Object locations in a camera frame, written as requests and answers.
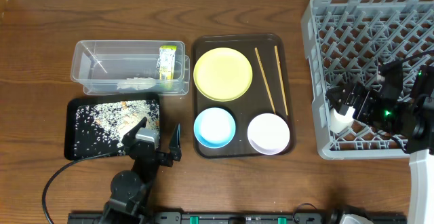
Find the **food scraps rice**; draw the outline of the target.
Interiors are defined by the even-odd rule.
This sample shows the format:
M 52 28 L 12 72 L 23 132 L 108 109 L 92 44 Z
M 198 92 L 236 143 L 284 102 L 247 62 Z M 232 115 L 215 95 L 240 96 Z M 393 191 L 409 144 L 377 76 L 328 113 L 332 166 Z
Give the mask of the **food scraps rice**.
M 144 118 L 148 129 L 159 130 L 160 111 L 156 100 L 79 106 L 73 112 L 74 155 L 84 157 L 114 150 L 123 153 L 123 136 Z

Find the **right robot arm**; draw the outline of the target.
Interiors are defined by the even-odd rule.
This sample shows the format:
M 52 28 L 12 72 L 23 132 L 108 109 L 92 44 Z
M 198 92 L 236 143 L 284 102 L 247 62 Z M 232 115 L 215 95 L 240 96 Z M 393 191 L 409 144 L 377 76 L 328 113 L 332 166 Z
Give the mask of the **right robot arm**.
M 410 92 L 411 100 L 398 100 L 403 90 L 403 64 L 410 56 L 379 68 L 380 91 L 356 81 L 331 88 L 326 96 L 335 111 L 389 134 L 406 137 L 399 148 L 410 156 L 411 196 L 409 223 L 433 222 L 433 67 L 422 65 Z

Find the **white paper cup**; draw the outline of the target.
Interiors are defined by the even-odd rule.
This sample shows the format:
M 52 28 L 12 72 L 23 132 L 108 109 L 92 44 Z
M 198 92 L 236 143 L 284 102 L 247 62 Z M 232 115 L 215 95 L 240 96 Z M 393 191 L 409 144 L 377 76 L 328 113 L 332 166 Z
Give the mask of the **white paper cup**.
M 348 127 L 351 127 L 353 124 L 353 114 L 355 109 L 350 107 L 345 115 L 339 114 L 335 109 L 330 111 L 330 130 L 334 133 L 341 133 Z

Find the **wooden chopstick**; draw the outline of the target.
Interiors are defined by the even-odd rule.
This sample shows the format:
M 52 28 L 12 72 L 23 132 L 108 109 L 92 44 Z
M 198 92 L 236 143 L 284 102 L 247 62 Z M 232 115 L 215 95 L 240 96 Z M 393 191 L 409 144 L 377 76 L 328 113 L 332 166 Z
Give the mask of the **wooden chopstick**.
M 279 50 L 278 50 L 278 47 L 276 45 L 274 46 L 274 51 L 275 51 L 275 59 L 276 59 L 276 63 L 277 63 L 277 72 L 279 75 L 279 82 L 280 82 L 280 87 L 281 87 L 281 95 L 282 95 L 282 99 L 283 99 L 283 105 L 284 105 L 284 109 L 285 109 L 285 114 L 286 114 L 286 116 L 288 116 L 289 113 L 288 113 L 288 106 L 287 106 L 285 88 L 284 88 L 284 83 L 283 83 L 283 76 L 282 76 L 282 72 L 281 72 L 281 62 L 280 62 L 280 58 L 279 58 Z
M 273 110 L 273 113 L 276 114 L 275 105 L 274 105 L 274 102 L 273 102 L 273 98 L 272 98 L 272 95 L 271 95 L 271 91 L 270 91 L 270 89 L 269 89 L 269 84 L 268 84 L 267 77 L 266 77 L 265 72 L 264 72 L 264 68 L 263 68 L 263 65 L 262 65 L 262 61 L 261 61 L 261 59 L 260 59 L 260 54 L 259 54 L 258 48 L 254 48 L 254 51 L 255 51 L 255 54 L 256 54 L 256 59 L 257 59 L 257 61 L 258 61 L 258 65 L 259 65 L 259 67 L 260 67 L 260 72 L 261 72 L 261 75 L 262 75 L 262 79 L 263 79 L 263 82 L 264 82 L 264 86 L 265 86 L 266 91 L 267 91 L 267 96 L 268 96 L 268 98 L 269 98 L 269 102 L 270 102 L 270 104 L 271 104 L 271 108 L 272 108 L 272 110 Z

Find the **light blue bowl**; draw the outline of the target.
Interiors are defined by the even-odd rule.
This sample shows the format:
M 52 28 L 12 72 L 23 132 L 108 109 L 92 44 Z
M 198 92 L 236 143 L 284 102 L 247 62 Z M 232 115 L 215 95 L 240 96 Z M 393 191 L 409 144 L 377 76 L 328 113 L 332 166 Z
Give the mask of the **light blue bowl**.
M 227 110 L 211 107 L 196 117 L 193 132 L 200 145 L 209 149 L 223 148 L 235 136 L 235 119 Z

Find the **pink bowl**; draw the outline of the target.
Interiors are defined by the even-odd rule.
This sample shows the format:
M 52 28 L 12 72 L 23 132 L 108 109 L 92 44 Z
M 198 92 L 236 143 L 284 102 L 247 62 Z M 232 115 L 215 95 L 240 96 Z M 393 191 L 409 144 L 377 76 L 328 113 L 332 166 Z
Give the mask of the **pink bowl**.
M 247 129 L 250 145 L 264 155 L 277 155 L 290 145 L 291 132 L 286 121 L 272 113 L 257 115 Z

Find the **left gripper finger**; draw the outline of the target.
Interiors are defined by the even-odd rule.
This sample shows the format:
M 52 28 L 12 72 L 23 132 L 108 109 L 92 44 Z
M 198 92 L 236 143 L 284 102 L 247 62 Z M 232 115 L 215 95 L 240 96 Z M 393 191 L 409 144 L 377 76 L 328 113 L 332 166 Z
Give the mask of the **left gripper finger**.
M 146 123 L 147 118 L 143 117 L 131 130 L 123 135 L 121 142 L 123 143 L 124 147 L 131 147 L 134 144 L 134 141 L 136 140 L 136 134 L 138 133 L 139 129 L 146 127 Z
M 169 143 L 169 150 L 173 160 L 179 162 L 182 157 L 182 152 L 180 147 L 180 124 L 177 124 L 174 129 L 172 138 Z

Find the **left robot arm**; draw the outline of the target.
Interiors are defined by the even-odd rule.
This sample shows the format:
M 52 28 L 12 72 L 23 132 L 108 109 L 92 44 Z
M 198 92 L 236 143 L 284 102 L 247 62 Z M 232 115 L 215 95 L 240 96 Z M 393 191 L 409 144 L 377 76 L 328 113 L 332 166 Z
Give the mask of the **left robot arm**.
M 131 170 L 116 174 L 111 181 L 111 196 L 104 205 L 99 223 L 149 223 L 153 214 L 146 209 L 159 167 L 171 167 L 182 157 L 180 124 L 177 124 L 169 151 L 159 150 L 159 135 L 146 127 L 147 118 L 123 135 L 125 153 L 134 160 Z

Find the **green snack wrapper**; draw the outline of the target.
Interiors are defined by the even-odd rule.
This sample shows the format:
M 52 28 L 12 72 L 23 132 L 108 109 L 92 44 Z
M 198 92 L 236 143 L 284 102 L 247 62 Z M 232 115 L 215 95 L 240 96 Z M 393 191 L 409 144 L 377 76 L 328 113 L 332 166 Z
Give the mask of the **green snack wrapper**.
M 177 47 L 175 45 L 163 45 L 159 48 L 159 58 L 157 61 L 159 79 L 171 80 L 174 78 L 176 50 Z

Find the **yellow plate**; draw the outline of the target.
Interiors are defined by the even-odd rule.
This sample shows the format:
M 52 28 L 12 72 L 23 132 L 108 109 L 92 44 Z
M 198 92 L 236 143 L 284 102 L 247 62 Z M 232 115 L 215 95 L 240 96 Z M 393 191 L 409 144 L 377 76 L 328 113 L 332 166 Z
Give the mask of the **yellow plate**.
M 214 48 L 197 60 L 193 80 L 206 98 L 228 102 L 244 95 L 253 80 L 248 58 L 233 48 Z

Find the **white tissue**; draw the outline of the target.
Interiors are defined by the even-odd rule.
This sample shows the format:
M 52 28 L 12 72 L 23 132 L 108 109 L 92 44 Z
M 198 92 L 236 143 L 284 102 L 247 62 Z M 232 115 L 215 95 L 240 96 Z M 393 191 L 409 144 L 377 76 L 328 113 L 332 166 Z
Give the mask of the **white tissue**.
M 156 86 L 157 80 L 153 78 L 127 78 L 117 83 L 118 90 L 147 90 Z

